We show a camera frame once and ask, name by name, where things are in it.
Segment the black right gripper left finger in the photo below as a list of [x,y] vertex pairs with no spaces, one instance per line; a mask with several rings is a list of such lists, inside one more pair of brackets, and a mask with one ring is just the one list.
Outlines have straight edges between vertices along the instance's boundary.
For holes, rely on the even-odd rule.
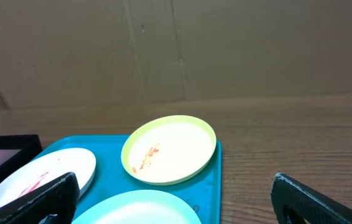
[[67,172],[0,208],[0,224],[71,223],[80,188]]

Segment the light blue plate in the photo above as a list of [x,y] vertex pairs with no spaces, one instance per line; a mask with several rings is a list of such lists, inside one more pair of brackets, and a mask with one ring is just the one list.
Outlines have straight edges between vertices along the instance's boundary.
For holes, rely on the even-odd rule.
[[110,197],[77,217],[73,224],[200,224],[182,199],[159,190],[134,190]]

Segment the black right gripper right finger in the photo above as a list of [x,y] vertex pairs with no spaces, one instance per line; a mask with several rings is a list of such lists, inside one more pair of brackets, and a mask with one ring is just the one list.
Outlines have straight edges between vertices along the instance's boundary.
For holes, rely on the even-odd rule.
[[271,190],[277,221],[283,224],[352,224],[352,209],[277,173]]

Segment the white plate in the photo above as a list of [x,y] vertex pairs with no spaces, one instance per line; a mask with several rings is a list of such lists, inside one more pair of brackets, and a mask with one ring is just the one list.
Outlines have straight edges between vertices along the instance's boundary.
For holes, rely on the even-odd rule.
[[76,175],[80,195],[83,195],[93,181],[95,169],[95,155],[84,148],[74,147],[46,154],[0,183],[0,208],[67,172]]

